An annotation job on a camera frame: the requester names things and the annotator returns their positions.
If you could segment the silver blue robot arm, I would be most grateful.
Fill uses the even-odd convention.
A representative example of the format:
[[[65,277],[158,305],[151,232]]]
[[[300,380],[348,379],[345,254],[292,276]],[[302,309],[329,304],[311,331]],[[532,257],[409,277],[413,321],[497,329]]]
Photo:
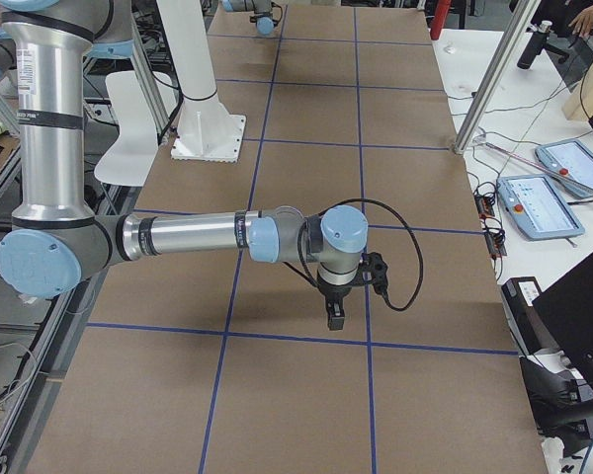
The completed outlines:
[[[345,321],[344,297],[363,269],[368,222],[336,204],[319,216],[290,206],[184,217],[135,214],[124,188],[112,214],[84,198],[83,59],[93,48],[131,52],[128,1],[6,1],[16,46],[21,204],[0,241],[0,276],[17,291],[52,298],[144,256],[238,248],[256,262],[316,263],[313,285],[327,325]]]
[[[283,18],[283,6],[272,0],[221,0],[220,3],[226,12],[250,13],[249,21],[262,36],[268,36]]]

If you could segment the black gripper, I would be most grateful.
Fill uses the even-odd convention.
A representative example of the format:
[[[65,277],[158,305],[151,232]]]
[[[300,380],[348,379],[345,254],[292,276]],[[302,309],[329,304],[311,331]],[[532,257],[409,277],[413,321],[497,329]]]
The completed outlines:
[[[324,279],[317,281],[318,291],[325,298],[327,327],[329,331],[341,331],[345,323],[344,298],[350,294],[352,284],[332,284]]]

